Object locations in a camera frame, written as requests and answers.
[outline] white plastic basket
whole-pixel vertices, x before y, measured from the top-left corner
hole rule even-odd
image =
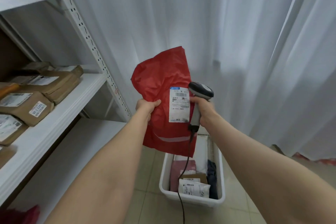
[[[212,147],[212,157],[208,156],[210,160],[216,163],[217,169],[217,194],[218,199],[196,197],[187,194],[180,194],[183,203],[191,203],[196,205],[203,205],[207,207],[217,207],[224,202],[225,199],[225,186],[224,186],[224,173],[223,173],[223,163],[222,163],[222,153],[218,149],[217,145],[214,143],[208,144]],[[169,191],[170,186],[170,168],[174,159],[174,154],[166,153],[165,159],[163,161],[163,167],[161,171],[159,188],[167,198],[172,200],[179,200],[177,192]]]

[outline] curtain fold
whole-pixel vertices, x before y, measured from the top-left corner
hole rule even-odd
[[[334,0],[75,2],[130,109],[136,65],[183,46],[192,80],[237,129],[287,155],[336,157]]]

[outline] hand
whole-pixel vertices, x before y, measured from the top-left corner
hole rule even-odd
[[[136,103],[135,109],[144,110],[148,113],[148,121],[151,119],[151,113],[154,111],[154,108],[157,107],[161,103],[161,100],[157,100],[155,102],[148,102],[145,99],[139,99]]]
[[[213,103],[199,97],[190,97],[190,102],[197,103],[199,111],[201,112],[200,124],[206,128],[211,117],[217,115]]]

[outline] tile floor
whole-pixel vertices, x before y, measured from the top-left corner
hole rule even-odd
[[[168,200],[159,189],[164,153],[143,147],[135,190],[125,224],[182,223],[179,201]],[[336,167],[295,159],[316,172],[334,187],[336,176],[330,177]],[[223,158],[226,199],[216,209],[198,206],[185,207],[186,223],[201,224],[265,224],[253,201],[236,179]]]

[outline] person's left hand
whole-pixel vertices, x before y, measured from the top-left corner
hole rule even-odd
[[[139,99],[135,109],[138,110],[145,110],[148,112],[148,121],[151,119],[151,113],[154,111],[154,108],[157,107],[161,103],[161,100],[157,100],[155,102],[148,102],[145,99]]]

